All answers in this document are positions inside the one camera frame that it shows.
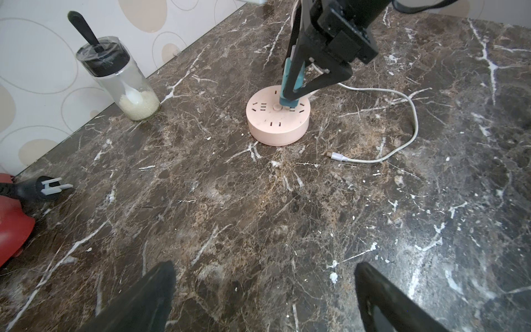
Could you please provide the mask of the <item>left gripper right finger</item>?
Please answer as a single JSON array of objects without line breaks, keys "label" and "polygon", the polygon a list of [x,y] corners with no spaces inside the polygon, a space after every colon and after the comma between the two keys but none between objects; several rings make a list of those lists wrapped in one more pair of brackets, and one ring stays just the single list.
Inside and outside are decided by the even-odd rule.
[{"label": "left gripper right finger", "polygon": [[446,331],[368,262],[355,268],[355,291],[365,331]]}]

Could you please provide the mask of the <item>red polka dot toaster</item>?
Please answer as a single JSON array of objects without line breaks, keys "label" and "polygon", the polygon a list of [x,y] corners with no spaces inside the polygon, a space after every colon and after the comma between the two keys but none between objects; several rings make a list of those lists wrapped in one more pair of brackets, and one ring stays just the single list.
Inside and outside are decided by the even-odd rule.
[{"label": "red polka dot toaster", "polygon": [[1,173],[1,266],[20,255],[34,227],[35,219],[23,211],[12,177]]}]

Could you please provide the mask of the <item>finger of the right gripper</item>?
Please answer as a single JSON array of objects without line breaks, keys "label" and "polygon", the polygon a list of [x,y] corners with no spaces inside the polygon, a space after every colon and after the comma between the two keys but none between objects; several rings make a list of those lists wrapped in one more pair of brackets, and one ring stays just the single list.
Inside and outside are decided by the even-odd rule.
[{"label": "finger of the right gripper", "polygon": [[285,59],[292,59],[293,53],[295,52],[297,40],[300,34],[300,25],[301,25],[301,16],[302,16],[302,8],[303,8],[303,1],[301,0],[295,0],[291,12],[290,12],[290,39],[288,48],[286,50],[286,56]]},{"label": "finger of the right gripper", "polygon": [[304,86],[297,90],[293,98],[303,98],[320,89],[341,83],[353,74],[349,63],[335,59],[316,41],[300,32],[292,58],[295,73],[291,74],[291,80],[303,64],[306,66]]}]

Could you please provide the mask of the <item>teal usb charger adapter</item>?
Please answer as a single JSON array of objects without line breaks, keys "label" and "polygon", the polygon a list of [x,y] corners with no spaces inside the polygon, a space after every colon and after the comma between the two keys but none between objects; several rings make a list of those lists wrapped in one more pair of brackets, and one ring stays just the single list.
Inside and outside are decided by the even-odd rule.
[{"label": "teal usb charger adapter", "polygon": [[293,75],[291,80],[290,76],[292,73],[295,73],[294,69],[295,67],[292,65],[292,59],[286,58],[284,62],[282,85],[279,97],[279,103],[281,106],[293,109],[299,104],[300,97],[293,98],[293,96],[297,93],[297,90],[304,86],[304,74],[306,66],[305,64],[301,65],[300,69],[297,71],[297,75]]}]

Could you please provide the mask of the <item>glass jar with black lid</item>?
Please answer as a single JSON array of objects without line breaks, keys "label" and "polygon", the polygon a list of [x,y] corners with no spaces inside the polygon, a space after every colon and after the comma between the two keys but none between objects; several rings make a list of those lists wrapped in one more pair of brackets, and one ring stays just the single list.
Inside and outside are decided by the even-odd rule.
[{"label": "glass jar with black lid", "polygon": [[76,52],[77,61],[110,95],[132,121],[143,121],[160,109],[155,91],[118,37],[96,37],[84,17],[70,11],[68,21],[87,43]]}]

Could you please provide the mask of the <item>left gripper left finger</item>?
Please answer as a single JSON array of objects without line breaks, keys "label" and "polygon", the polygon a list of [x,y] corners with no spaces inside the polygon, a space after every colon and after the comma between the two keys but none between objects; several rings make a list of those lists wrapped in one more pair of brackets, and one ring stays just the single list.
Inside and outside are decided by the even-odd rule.
[{"label": "left gripper left finger", "polygon": [[171,261],[157,264],[80,331],[164,331],[176,290]]}]

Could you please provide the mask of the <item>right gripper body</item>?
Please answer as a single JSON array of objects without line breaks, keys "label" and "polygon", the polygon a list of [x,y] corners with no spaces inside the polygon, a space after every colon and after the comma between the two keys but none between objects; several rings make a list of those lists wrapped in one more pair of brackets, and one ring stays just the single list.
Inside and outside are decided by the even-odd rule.
[{"label": "right gripper body", "polygon": [[369,26],[388,7],[389,1],[314,1],[310,17],[325,38],[324,49],[339,61],[364,64],[378,54]]}]

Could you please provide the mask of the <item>pink round power strip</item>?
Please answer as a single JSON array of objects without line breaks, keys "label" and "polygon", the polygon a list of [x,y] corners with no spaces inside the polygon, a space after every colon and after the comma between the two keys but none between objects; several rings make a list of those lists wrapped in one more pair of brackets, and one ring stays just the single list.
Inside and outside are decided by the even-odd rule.
[{"label": "pink round power strip", "polygon": [[264,145],[282,147],[297,142],[308,130],[311,104],[306,95],[294,107],[280,104],[281,87],[266,87],[246,105],[246,118],[252,136]]}]

